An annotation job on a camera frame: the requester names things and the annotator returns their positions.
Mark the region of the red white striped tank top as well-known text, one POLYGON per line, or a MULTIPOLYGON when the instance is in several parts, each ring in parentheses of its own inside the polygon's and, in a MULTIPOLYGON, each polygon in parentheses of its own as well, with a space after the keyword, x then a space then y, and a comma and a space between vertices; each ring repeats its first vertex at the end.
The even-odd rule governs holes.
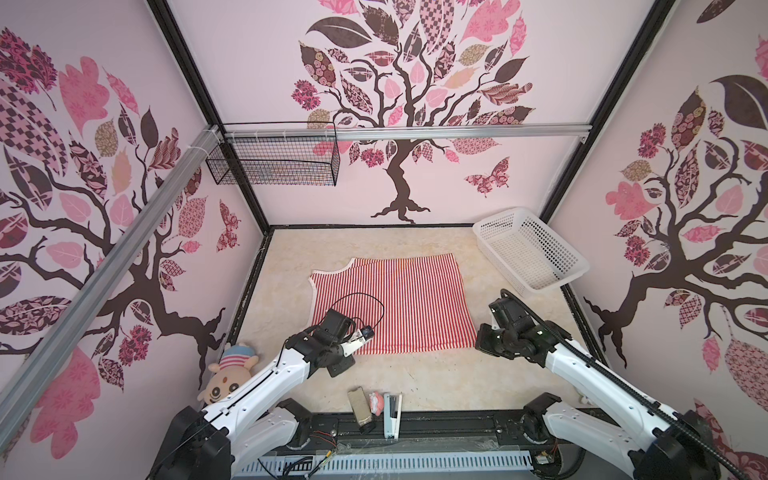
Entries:
POLYGON ((453 254, 400 259, 354 258, 336 271, 315 270, 310 323, 333 309, 370 326, 359 355, 416 354, 474 346, 459 264, 453 254))

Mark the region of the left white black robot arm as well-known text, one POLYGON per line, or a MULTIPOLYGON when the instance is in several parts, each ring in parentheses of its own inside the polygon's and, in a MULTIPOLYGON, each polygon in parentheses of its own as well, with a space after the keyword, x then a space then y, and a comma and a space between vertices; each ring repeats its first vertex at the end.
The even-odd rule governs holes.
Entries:
POLYGON ((322 322, 283 343, 254 377, 200 410, 186 407, 172 419, 149 479, 230 479, 247 461, 285 446, 312 415, 286 395, 326 369, 338 376, 374 337, 371 326, 333 309, 322 322))

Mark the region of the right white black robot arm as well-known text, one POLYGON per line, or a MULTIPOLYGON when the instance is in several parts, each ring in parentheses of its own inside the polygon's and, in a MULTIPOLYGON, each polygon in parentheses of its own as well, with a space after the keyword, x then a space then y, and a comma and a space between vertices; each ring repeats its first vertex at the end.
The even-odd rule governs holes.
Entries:
POLYGON ((477 350, 550 371, 607 416, 601 420, 545 392, 523 408, 521 428, 529 441, 566 440, 633 479, 721 477, 729 462, 697 412, 677 412, 636 389, 506 289, 489 310, 495 322, 478 329, 477 350))

